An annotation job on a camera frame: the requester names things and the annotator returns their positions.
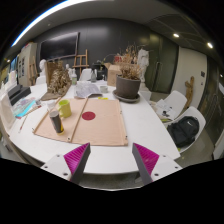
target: paper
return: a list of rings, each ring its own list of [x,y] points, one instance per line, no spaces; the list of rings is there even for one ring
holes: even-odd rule
[[[159,100],[155,107],[158,115],[163,116],[164,119],[174,120],[176,112],[164,100]]]
[[[94,84],[77,85],[76,94],[79,98],[87,98],[90,95],[102,95],[98,87]]]

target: white table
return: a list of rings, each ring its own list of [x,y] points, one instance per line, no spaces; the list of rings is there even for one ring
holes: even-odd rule
[[[108,86],[109,93],[103,94],[103,97],[116,99],[112,94],[114,89],[115,87]],[[27,97],[40,97],[46,90],[46,84],[32,86],[32,93]],[[71,86],[63,98],[73,98],[74,91],[75,86]],[[122,174],[138,171],[132,154],[133,143],[140,144],[159,155],[166,154],[172,159],[180,157],[166,128],[142,96],[138,102],[130,104],[120,101],[120,105],[128,136],[128,146],[91,146],[91,153],[84,173]],[[43,163],[46,163],[56,154],[64,155],[80,146],[78,144],[43,138],[32,133],[32,128],[36,126],[46,110],[47,107],[45,105],[30,113],[21,133],[18,133],[18,131],[23,119],[17,119],[9,133],[10,140],[20,150]]]

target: wall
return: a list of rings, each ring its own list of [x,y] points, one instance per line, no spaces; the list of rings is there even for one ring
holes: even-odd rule
[[[39,69],[41,42],[47,39],[70,32],[80,32],[78,43],[78,54],[85,54],[88,50],[88,64],[97,60],[103,60],[108,54],[124,51],[128,44],[148,45],[150,29],[146,26],[117,19],[85,19],[74,21],[52,28],[34,39],[37,46],[36,63]],[[107,58],[112,62],[113,56]],[[74,65],[74,57],[63,59],[64,66]]]
[[[201,76],[202,71],[205,73],[205,77]],[[185,95],[185,81],[190,82],[191,76],[194,76],[194,87],[190,106],[197,108],[205,88],[207,57],[197,51],[179,47],[178,64],[172,91],[177,90]]]

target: yellow cup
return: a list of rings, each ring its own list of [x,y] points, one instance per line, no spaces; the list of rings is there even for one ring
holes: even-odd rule
[[[70,102],[69,100],[61,100],[59,103],[59,115],[60,117],[70,117],[72,112],[71,112],[71,107],[70,107]]]

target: bag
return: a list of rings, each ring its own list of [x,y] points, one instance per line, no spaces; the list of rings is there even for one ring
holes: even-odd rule
[[[175,145],[181,148],[195,141],[195,135],[199,131],[199,122],[195,117],[185,116],[177,123],[169,125],[167,130]]]

